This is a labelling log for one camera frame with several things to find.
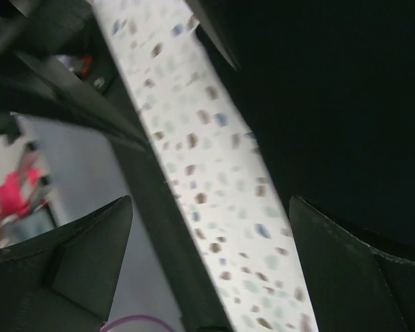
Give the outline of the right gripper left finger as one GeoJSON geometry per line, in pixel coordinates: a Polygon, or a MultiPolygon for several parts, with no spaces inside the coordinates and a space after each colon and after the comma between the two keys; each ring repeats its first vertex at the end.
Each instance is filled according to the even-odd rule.
{"type": "Polygon", "coordinates": [[[0,332],[99,331],[133,218],[130,196],[0,249],[0,332]]]}

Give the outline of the black t shirt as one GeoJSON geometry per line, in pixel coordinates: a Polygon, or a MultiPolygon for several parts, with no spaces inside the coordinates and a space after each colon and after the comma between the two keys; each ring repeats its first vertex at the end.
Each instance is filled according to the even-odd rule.
{"type": "Polygon", "coordinates": [[[280,199],[415,247],[415,1],[190,1],[280,199]]]}

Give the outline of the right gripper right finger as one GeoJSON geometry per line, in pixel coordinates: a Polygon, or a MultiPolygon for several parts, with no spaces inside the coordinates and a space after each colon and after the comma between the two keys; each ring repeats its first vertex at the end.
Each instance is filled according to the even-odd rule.
{"type": "Polygon", "coordinates": [[[289,221],[320,331],[415,331],[415,248],[298,196],[289,221]]]}

